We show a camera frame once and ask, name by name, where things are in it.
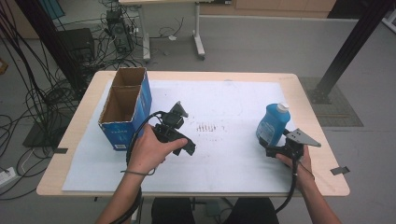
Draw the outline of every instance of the desk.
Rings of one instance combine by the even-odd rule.
[[[67,128],[59,148],[67,148],[65,154],[54,154],[46,173],[44,173],[38,187],[39,195],[47,196],[110,196],[112,192],[95,191],[63,191],[63,184],[67,177],[74,153],[85,133],[92,113],[101,98],[106,84],[115,76],[114,71],[101,71],[95,74],[87,89],[75,116]],[[322,144],[320,150],[311,150],[313,173],[316,177],[318,188],[325,196],[346,196],[349,193],[347,182],[342,175],[332,175],[331,169],[338,167],[332,154],[332,149],[318,124],[318,120],[309,104],[304,90],[297,76],[293,74],[270,73],[215,73],[215,72],[161,72],[148,71],[149,80],[233,80],[252,82],[277,82],[290,105],[290,113],[296,127],[310,134]],[[246,196],[238,192],[227,195],[194,194],[191,196]],[[144,196],[161,196],[144,193]],[[274,194],[260,193],[249,196],[276,196]]]
[[[213,0],[120,0],[121,5],[125,6],[135,6],[137,9],[137,13],[140,18],[140,26],[143,34],[143,60],[147,63],[150,60],[150,52],[149,52],[149,34],[146,30],[145,23],[145,13],[143,10],[143,5],[145,4],[166,4],[166,3],[195,3],[195,30],[192,35],[194,37],[195,46],[198,51],[198,55],[204,59],[205,51],[204,46],[201,41],[201,36],[199,34],[199,14],[200,14],[200,5],[199,2],[211,2]]]

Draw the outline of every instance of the cardboard box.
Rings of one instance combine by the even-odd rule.
[[[115,150],[129,148],[135,131],[149,116],[151,100],[146,68],[117,71],[99,118],[99,126]]]

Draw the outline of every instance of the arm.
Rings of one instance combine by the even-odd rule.
[[[127,170],[148,174],[149,171],[160,165],[169,153],[184,147],[186,144],[187,139],[185,138],[169,143],[159,142],[152,131],[152,127],[147,124],[144,127],[144,134],[137,139],[134,145]],[[96,220],[96,223],[110,223],[124,214],[134,203],[144,178],[143,175],[125,173],[110,203]]]
[[[291,159],[281,154],[276,154],[276,157],[291,167]],[[304,146],[304,159],[298,165],[297,176],[297,188],[303,194],[312,222],[341,223],[337,215],[324,200],[315,183],[315,179],[312,176],[311,158],[309,157],[308,146]]]

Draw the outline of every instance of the hand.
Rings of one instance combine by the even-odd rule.
[[[283,161],[289,167],[292,166],[292,161],[289,157],[276,154],[276,158]],[[311,157],[309,156],[307,145],[304,145],[304,156],[300,161],[297,161],[297,163],[297,188],[302,190],[306,185],[315,183],[315,178],[312,175]]]
[[[144,126],[143,135],[134,144],[131,159],[128,163],[128,170],[148,174],[149,171],[160,165],[169,153],[187,144],[186,138],[161,143],[158,141],[152,128],[149,124]]]

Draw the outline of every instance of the electronic equipment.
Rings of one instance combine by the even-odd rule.
[[[177,102],[168,113],[165,113],[163,111],[158,111],[148,116],[134,133],[134,136],[131,140],[131,144],[129,145],[126,154],[127,164],[129,162],[129,159],[131,158],[132,149],[134,148],[134,143],[137,139],[137,136],[139,135],[143,126],[149,121],[149,119],[153,117],[157,117],[161,122],[161,124],[156,124],[153,130],[158,140],[162,143],[167,143],[167,142],[175,141],[179,138],[187,138],[188,141],[187,145],[182,148],[178,148],[174,150],[174,154],[178,156],[181,149],[184,149],[187,151],[187,153],[189,153],[192,156],[192,154],[195,151],[195,144],[190,140],[190,138],[176,131],[176,129],[179,129],[183,125],[184,123],[183,117],[187,118],[188,116],[189,114],[186,113],[183,106],[181,106],[180,102]]]
[[[79,63],[94,60],[95,46],[89,28],[57,32],[70,56]]]
[[[108,31],[113,37],[113,42],[118,53],[132,51],[132,37],[129,28],[125,25],[121,9],[108,10],[106,12]]]
[[[270,147],[268,143],[260,138],[259,143],[265,147],[267,157],[275,158],[277,153],[285,155],[289,158],[295,157],[299,160],[304,155],[304,145],[313,147],[320,147],[321,144],[312,139],[308,134],[304,133],[300,129],[296,129],[293,132],[289,132],[287,129],[283,132],[286,136],[286,143],[283,147]]]
[[[304,145],[309,145],[313,147],[321,147],[321,144],[315,141],[313,138],[308,136],[308,134],[304,133],[300,129],[296,129],[293,132],[289,132],[287,129],[283,131],[283,134],[286,136],[286,143],[283,147],[271,147],[268,143],[260,137],[259,143],[265,148],[266,156],[275,158],[277,153],[285,155],[291,158],[292,167],[291,168],[291,186],[288,197],[285,202],[283,202],[277,209],[278,213],[280,210],[286,207],[286,205],[291,200],[293,196],[296,183],[297,183],[297,168],[298,168],[298,160],[304,155]]]

